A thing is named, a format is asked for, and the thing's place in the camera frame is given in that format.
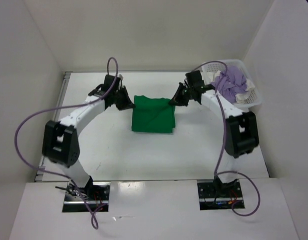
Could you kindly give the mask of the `green t-shirt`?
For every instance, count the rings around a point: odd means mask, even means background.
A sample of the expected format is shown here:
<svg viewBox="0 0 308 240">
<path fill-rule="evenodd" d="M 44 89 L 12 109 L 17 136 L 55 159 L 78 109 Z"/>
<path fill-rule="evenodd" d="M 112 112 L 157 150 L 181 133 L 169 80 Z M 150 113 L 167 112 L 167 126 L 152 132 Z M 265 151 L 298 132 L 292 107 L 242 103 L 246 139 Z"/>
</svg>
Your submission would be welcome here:
<svg viewBox="0 0 308 240">
<path fill-rule="evenodd" d="M 137 133 L 171 134 L 176 126 L 175 107 L 168 98 L 134 97 L 131 130 Z"/>
</svg>

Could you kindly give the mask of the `purple t-shirt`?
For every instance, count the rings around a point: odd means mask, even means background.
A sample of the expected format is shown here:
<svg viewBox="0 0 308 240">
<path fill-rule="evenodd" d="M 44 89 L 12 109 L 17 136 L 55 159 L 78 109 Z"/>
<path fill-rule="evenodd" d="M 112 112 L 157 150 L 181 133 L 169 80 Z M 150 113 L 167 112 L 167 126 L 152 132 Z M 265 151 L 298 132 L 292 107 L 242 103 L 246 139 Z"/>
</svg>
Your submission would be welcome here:
<svg viewBox="0 0 308 240">
<path fill-rule="evenodd" d="M 211 85 L 232 104 L 236 102 L 237 94 L 247 93 L 247 79 L 236 66 L 228 67 L 226 72 L 221 71 Z"/>
</svg>

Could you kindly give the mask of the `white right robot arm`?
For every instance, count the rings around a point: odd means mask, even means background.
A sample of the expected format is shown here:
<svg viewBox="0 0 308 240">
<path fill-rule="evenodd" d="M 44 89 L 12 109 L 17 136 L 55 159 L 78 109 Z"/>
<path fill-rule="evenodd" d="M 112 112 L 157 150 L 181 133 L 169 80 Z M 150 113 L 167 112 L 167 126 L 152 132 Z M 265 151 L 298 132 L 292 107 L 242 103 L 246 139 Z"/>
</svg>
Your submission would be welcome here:
<svg viewBox="0 0 308 240">
<path fill-rule="evenodd" d="M 223 197 L 235 186 L 237 176 L 246 177 L 235 169 L 235 159 L 252 153 L 259 145 L 256 115 L 240 110 L 222 97 L 212 85 L 202 83 L 179 83 L 169 105 L 185 107 L 190 100 L 206 107 L 222 121 L 223 138 L 214 169 L 213 191 L 216 196 Z"/>
</svg>

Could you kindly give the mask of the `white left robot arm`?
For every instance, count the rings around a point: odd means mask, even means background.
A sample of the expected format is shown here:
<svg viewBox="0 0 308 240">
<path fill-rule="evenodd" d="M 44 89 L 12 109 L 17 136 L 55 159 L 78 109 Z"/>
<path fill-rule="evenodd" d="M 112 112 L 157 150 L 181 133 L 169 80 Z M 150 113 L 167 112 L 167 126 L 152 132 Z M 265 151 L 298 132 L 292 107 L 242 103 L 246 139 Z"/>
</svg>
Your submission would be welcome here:
<svg viewBox="0 0 308 240">
<path fill-rule="evenodd" d="M 75 182 L 76 194 L 83 200 L 90 199 L 100 192 L 93 184 L 92 177 L 79 161 L 78 137 L 83 129 L 111 105 L 118 110 L 132 109 L 135 105 L 129 98 L 126 86 L 112 90 L 105 99 L 99 99 L 101 91 L 88 96 L 84 104 L 60 121 L 48 121 L 44 129 L 42 154 L 58 165 L 63 174 Z"/>
</svg>

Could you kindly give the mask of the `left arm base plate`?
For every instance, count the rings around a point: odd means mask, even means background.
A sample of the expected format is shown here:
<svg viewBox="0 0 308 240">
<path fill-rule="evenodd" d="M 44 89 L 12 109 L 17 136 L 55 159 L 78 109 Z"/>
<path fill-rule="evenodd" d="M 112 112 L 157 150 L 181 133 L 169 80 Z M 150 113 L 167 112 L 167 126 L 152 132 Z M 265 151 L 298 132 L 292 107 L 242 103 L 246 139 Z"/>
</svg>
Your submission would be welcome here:
<svg viewBox="0 0 308 240">
<path fill-rule="evenodd" d="M 96 192 L 92 193 L 90 196 L 88 196 L 84 190 L 81 190 L 84 199 L 92 211 L 108 212 L 110 182 L 96 181 L 94 182 L 94 187 L 96 188 Z M 88 212 L 84 201 L 79 196 L 77 189 L 72 183 L 68 183 L 66 187 L 57 186 L 55 188 L 65 191 L 62 208 L 63 213 Z"/>
</svg>

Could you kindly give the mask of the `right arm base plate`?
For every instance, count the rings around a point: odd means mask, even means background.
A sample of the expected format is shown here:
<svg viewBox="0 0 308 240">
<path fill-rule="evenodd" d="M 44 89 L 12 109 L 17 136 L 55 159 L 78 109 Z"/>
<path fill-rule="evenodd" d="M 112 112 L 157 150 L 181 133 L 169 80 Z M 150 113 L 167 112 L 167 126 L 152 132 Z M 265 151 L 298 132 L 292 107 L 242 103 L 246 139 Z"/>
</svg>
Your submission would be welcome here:
<svg viewBox="0 0 308 240">
<path fill-rule="evenodd" d="M 244 209 L 240 182 L 236 179 L 222 184 L 217 180 L 197 181 L 199 207 L 201 211 Z"/>
</svg>

